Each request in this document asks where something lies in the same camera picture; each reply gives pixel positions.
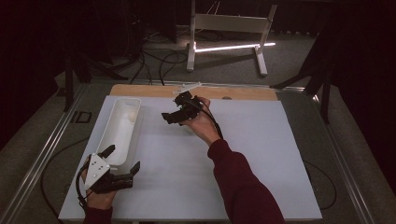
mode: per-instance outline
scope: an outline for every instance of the maroon sleeve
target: maroon sleeve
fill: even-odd
[[[231,151],[227,142],[214,142],[207,155],[215,163],[227,215],[233,224],[285,223],[271,192],[252,173],[245,156]]]
[[[112,215],[113,207],[107,210],[87,207],[84,224],[111,224]]]

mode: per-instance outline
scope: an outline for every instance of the human hand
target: human hand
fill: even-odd
[[[203,110],[210,114],[210,100],[204,97],[198,97],[198,100],[204,104]],[[195,119],[187,119],[180,122],[180,124],[189,126],[198,137],[210,146],[213,142],[220,139],[220,136],[212,119],[205,112],[201,111]]]
[[[85,169],[81,173],[81,178],[85,182],[85,179],[87,177],[88,169]],[[87,205],[90,208],[96,208],[96,209],[102,209],[102,210],[107,210],[111,208],[113,204],[113,200],[116,197],[117,192],[116,191],[111,191],[109,193],[101,193],[97,194],[91,189],[87,189],[86,191],[88,197],[87,197]]]

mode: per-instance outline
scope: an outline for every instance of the white board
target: white board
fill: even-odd
[[[111,107],[118,96],[107,96],[85,158],[96,151]],[[141,100],[143,124],[135,161],[141,161],[132,189],[120,190],[113,218],[124,220],[228,219],[213,176],[207,145],[161,113],[177,110],[174,99]],[[285,111],[279,101],[211,100],[211,112],[234,151],[242,152],[254,174],[273,193],[285,219],[319,219],[321,213],[309,183]],[[60,219],[83,219],[74,184]]]

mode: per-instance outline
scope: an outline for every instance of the wooden board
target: wooden board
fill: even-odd
[[[150,86],[150,85],[115,85],[110,95],[132,95],[148,97],[176,97],[173,91],[180,86]],[[240,87],[197,87],[191,94],[209,99],[222,99],[229,97],[234,100],[265,100],[277,101],[276,93],[266,88],[240,88]]]

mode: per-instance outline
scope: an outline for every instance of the wire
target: wire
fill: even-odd
[[[199,107],[198,105],[193,104],[193,103],[190,102],[190,101],[183,100],[183,102],[185,102],[185,103],[187,103],[187,104],[189,104],[189,105],[192,105],[192,106],[198,108],[200,111],[204,112],[204,114],[206,114],[206,115],[212,120],[212,122],[215,124],[215,128],[216,128],[216,130],[218,131],[219,137],[220,137],[221,139],[224,139],[224,138],[223,138],[223,135],[222,135],[222,132],[221,132],[221,128],[220,128],[219,124],[216,122],[215,117],[213,117],[212,112],[210,112],[209,106],[207,106],[206,104],[204,104],[203,102],[201,102],[204,106],[206,106],[207,111],[208,111],[208,112],[206,112],[206,111],[203,110],[201,107]]]
[[[148,35],[148,37],[146,37],[146,38],[143,38],[142,46],[145,45],[153,36],[158,35],[158,34],[159,33],[154,33],[154,34]]]
[[[213,13],[214,15],[218,14],[218,10],[219,10],[219,6],[220,6],[221,1],[218,2],[218,6],[216,7],[216,11],[215,13]]]
[[[332,183],[332,189],[334,190],[334,196],[333,196],[333,198],[332,198],[332,202],[331,202],[329,205],[327,205],[327,206],[320,207],[320,210],[326,210],[326,209],[331,208],[331,207],[335,204],[335,202],[337,201],[337,188],[335,187],[334,182],[332,181],[332,179],[331,179],[323,170],[321,170],[320,168],[318,168],[316,165],[312,164],[312,163],[309,162],[309,161],[305,161],[305,160],[303,160],[303,162],[305,162],[305,163],[311,165],[312,167],[314,167],[315,169],[317,169],[318,171],[320,171],[322,174],[324,174],[324,175],[326,176],[327,179],[330,180],[330,183]]]
[[[174,49],[164,49],[164,50],[171,50],[172,52],[169,53],[169,54],[167,54],[163,59],[162,59],[162,58],[159,58],[159,57],[157,57],[157,56],[155,56],[155,55],[153,55],[153,54],[151,54],[151,53],[148,53],[148,52],[145,51],[145,50],[143,50],[143,53],[146,53],[148,56],[153,57],[154,59],[157,59],[157,60],[161,61],[160,69],[159,69],[159,78],[160,78],[160,81],[161,81],[161,83],[163,84],[163,86],[165,85],[165,83],[164,83],[164,81],[163,81],[163,78],[166,76],[166,74],[168,74],[168,73],[176,66],[176,64],[178,64],[178,63],[184,63],[184,62],[186,62],[187,59],[188,59],[187,54],[185,54],[185,53],[177,52],[177,51],[174,50]],[[166,60],[167,58],[169,58],[169,57],[171,57],[171,56],[173,56],[173,55],[176,55],[176,56],[177,56],[177,59],[176,59],[175,62],[171,62],[171,61],[167,61],[167,60]],[[179,59],[179,55],[183,55],[183,56],[184,56],[184,59],[180,60],[180,59]],[[164,65],[165,63],[170,63],[170,64],[172,64],[172,66],[171,66],[168,70],[166,70],[164,74],[162,74],[163,65]]]
[[[212,10],[213,6],[214,6],[217,2],[218,2],[218,1],[215,1],[215,2],[212,4],[212,6],[211,6],[210,9],[206,12],[206,14],[209,14],[209,13],[210,13],[210,11]]]
[[[93,193],[93,190],[91,190],[91,192],[89,194],[87,194],[87,196],[84,197],[84,199],[87,199],[88,197],[90,197],[90,195]]]
[[[78,174],[76,176],[76,191],[77,191],[77,195],[78,195],[78,200],[79,200],[79,205],[82,207],[82,209],[84,210],[84,212],[86,212],[87,209],[87,202],[85,201],[85,197],[82,196],[81,194],[81,190],[79,189],[79,179],[81,178],[81,174],[84,170],[88,169],[88,166],[90,165],[90,160],[91,160],[91,156],[88,158],[87,161],[85,161],[84,165],[79,169]]]
[[[44,175],[47,171],[47,168],[49,167],[50,163],[52,162],[53,159],[55,159],[57,156],[59,156],[62,152],[64,152],[65,150],[69,149],[70,147],[76,146],[79,143],[82,143],[84,141],[87,141],[90,137],[86,137],[83,138],[67,147],[62,148],[61,150],[59,150],[58,152],[56,152],[47,162],[46,166],[43,169],[43,172],[41,173],[40,176],[40,190],[41,190],[41,194],[43,195],[44,201],[46,202],[47,206],[49,207],[49,209],[51,210],[52,214],[55,216],[55,218],[58,220],[59,223],[64,224],[60,219],[58,219],[58,213],[55,211],[55,208],[52,206],[52,204],[50,203],[50,200],[48,199],[45,191],[44,191]]]
[[[152,85],[152,77],[151,77],[151,73],[149,71],[149,66],[145,63],[145,68],[147,70],[146,76],[148,78],[148,84]]]

